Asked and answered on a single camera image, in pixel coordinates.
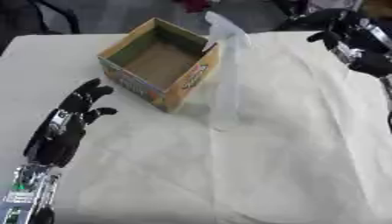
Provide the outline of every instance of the cardboard box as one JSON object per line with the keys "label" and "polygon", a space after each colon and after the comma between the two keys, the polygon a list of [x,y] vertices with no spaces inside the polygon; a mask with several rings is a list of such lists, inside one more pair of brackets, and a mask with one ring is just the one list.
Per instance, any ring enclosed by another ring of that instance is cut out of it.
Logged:
{"label": "cardboard box", "polygon": [[147,102],[170,112],[218,62],[218,46],[153,18],[98,55],[105,74]]}

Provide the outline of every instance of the gray floor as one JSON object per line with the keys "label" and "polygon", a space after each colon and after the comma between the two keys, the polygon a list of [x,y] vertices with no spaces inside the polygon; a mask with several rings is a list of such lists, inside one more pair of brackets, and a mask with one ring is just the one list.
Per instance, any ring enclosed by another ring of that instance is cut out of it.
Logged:
{"label": "gray floor", "polygon": [[[73,9],[84,33],[124,33],[149,18],[157,17],[181,25],[199,34],[208,34],[204,13],[186,13],[180,3],[171,0],[49,0]],[[266,0],[221,0],[212,11],[232,19],[246,32],[265,32],[278,26],[283,13]],[[44,10],[51,29],[67,32],[63,17]]]}

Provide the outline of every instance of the robotic arm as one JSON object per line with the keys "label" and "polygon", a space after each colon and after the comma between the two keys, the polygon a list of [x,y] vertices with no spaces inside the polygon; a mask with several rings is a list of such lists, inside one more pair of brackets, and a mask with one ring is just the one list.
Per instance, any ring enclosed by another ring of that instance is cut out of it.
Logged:
{"label": "robotic arm", "polygon": [[100,116],[114,115],[113,108],[91,106],[112,87],[99,87],[99,79],[74,90],[54,109],[33,134],[24,149],[27,163],[15,177],[0,205],[1,224],[53,224],[53,197],[61,177],[60,168],[74,157],[85,128]]}
{"label": "robotic arm", "polygon": [[376,21],[350,10],[323,10],[313,15],[324,30],[308,38],[322,40],[348,68],[380,80],[389,105],[392,133],[392,23]]}

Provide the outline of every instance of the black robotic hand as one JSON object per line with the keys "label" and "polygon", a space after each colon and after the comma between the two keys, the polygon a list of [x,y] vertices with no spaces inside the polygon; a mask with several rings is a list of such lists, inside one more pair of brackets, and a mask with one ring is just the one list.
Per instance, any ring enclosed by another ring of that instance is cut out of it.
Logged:
{"label": "black robotic hand", "polygon": [[48,115],[24,150],[30,163],[64,167],[74,157],[86,126],[100,116],[117,113],[114,108],[91,109],[102,96],[113,93],[112,87],[100,84],[99,79],[84,83]]}
{"label": "black robotic hand", "polygon": [[323,30],[308,41],[323,40],[350,69],[376,78],[392,74],[392,24],[338,9],[315,12],[307,20]]}

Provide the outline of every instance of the table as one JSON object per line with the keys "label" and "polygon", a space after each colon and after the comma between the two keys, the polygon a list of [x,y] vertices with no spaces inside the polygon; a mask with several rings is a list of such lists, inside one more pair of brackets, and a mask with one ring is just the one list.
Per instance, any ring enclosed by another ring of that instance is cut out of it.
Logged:
{"label": "table", "polygon": [[390,221],[381,86],[347,71],[321,43],[306,43],[309,35],[250,35],[241,125],[227,132],[208,126],[214,77],[176,114],[104,78],[96,54],[122,34],[16,38],[0,58],[0,193],[50,109],[102,77],[115,93],[96,106],[120,113],[88,128],[64,170],[56,223]]}

